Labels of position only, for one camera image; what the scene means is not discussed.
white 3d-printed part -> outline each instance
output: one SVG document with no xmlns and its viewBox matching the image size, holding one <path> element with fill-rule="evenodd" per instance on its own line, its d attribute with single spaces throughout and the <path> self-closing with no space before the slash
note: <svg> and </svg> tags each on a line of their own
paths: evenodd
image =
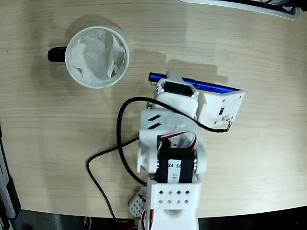
<svg viewBox="0 0 307 230">
<path fill-rule="evenodd" d="M 129 202 L 129 211 L 134 217 L 140 217 L 144 210 L 145 202 L 139 197 L 139 194 L 146 197 L 146 188 L 141 187 Z"/>
</svg>

white mug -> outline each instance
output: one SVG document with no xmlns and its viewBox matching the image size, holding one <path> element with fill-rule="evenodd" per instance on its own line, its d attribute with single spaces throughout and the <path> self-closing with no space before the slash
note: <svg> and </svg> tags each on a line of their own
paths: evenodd
<svg viewBox="0 0 307 230">
<path fill-rule="evenodd" d="M 71 50 L 76 46 L 79 39 L 82 38 L 85 34 L 91 31 L 97 31 L 101 29 L 111 33 L 121 42 L 122 46 L 125 49 L 126 56 L 124 64 L 120 69 L 120 71 L 116 73 L 114 76 L 112 76 L 109 80 L 103 82 L 91 82 L 85 80 L 82 77 L 80 70 L 71 64 Z M 51 62 L 65 62 L 68 73 L 80 85 L 83 85 L 91 89 L 103 89 L 111 85 L 114 85 L 125 75 L 130 62 L 130 46 L 127 37 L 125 36 L 124 32 L 121 29 L 112 25 L 91 26 L 76 33 L 69 41 L 67 46 L 55 47 L 50 49 L 48 51 L 48 60 Z"/>
</svg>

red wire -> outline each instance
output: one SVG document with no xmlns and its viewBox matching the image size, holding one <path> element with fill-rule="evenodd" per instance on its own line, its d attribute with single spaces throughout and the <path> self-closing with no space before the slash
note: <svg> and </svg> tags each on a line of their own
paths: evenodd
<svg viewBox="0 0 307 230">
<path fill-rule="evenodd" d="M 172 138 L 172 137 L 176 137 L 176 136 L 179 136 L 179 135 L 184 134 L 184 133 L 187 133 L 187 131 L 186 132 L 181 132 L 181 133 L 170 134 L 170 135 L 168 135 L 166 137 L 162 137 L 161 140 Z"/>
<path fill-rule="evenodd" d="M 145 215 L 146 215 L 146 210 L 144 210 L 142 212 L 142 215 L 141 215 L 141 225 L 142 225 L 142 229 L 145 230 L 145 225 L 144 225 L 144 218 L 145 218 Z M 150 210 L 150 223 L 149 223 L 149 229 L 151 230 L 152 229 L 152 225 L 153 225 L 153 219 L 154 218 L 154 210 L 151 209 Z"/>
<path fill-rule="evenodd" d="M 139 194 L 139 197 L 142 199 L 142 201 L 146 202 L 145 196 L 143 196 L 142 194 Z"/>
</svg>

floor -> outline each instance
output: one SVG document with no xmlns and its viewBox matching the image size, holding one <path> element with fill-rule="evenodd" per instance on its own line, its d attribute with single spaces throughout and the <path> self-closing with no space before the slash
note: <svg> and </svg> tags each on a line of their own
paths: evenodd
<svg viewBox="0 0 307 230">
<path fill-rule="evenodd" d="M 307 207 L 271 213 L 236 217 L 200 218 L 200 230 L 306 230 Z M 13 222 L 15 230 L 88 230 L 84 217 L 21 210 Z M 131 230 L 132 225 L 121 225 L 110 218 L 92 218 L 91 230 Z"/>
</svg>

blue pen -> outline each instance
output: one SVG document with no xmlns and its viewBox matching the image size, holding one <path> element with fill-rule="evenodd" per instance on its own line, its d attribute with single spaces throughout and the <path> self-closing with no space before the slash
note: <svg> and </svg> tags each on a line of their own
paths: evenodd
<svg viewBox="0 0 307 230">
<path fill-rule="evenodd" d="M 161 73 L 149 73 L 148 80 L 151 82 L 158 82 L 160 79 L 165 78 L 165 74 Z M 190 78 L 182 78 L 185 83 L 193 85 L 198 90 L 208 91 L 208 92 L 215 92 L 215 93 L 227 93 L 227 92 L 235 92 L 239 91 L 239 89 L 230 88 L 223 85 L 216 85 L 207 82 L 202 82 Z"/>
</svg>

